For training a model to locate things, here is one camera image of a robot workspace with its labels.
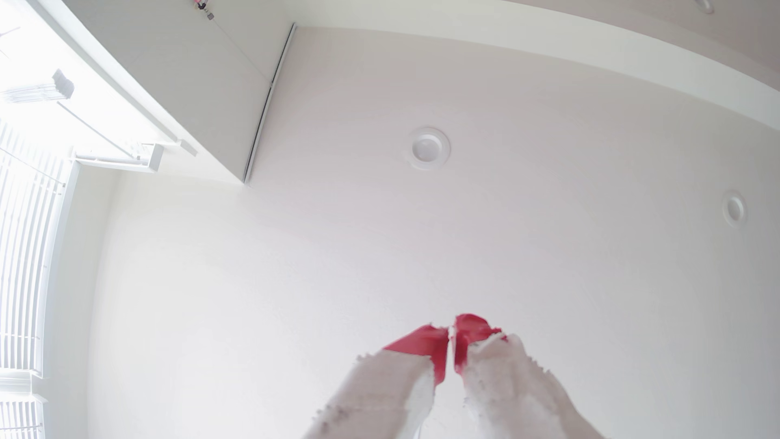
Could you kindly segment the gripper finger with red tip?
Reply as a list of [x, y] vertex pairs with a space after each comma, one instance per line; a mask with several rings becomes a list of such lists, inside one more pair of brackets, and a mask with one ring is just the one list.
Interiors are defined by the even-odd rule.
[[461, 314], [453, 341], [455, 372], [482, 438], [603, 438], [517, 335]]
[[360, 356], [305, 438], [418, 438], [444, 381], [449, 329], [421, 326]]

